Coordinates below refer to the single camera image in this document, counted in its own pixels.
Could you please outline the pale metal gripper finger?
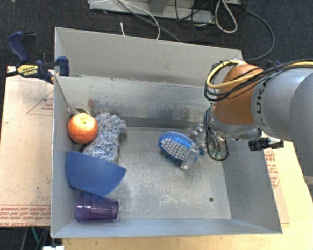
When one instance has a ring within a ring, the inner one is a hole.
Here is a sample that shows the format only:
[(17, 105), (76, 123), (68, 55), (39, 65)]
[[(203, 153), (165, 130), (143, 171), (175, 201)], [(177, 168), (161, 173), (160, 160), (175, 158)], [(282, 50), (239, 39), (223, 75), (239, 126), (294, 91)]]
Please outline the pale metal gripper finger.
[(181, 169), (188, 170), (188, 168), (194, 164), (195, 160), (197, 160), (199, 155), (199, 148), (197, 148), (195, 144), (192, 144), (180, 165)]

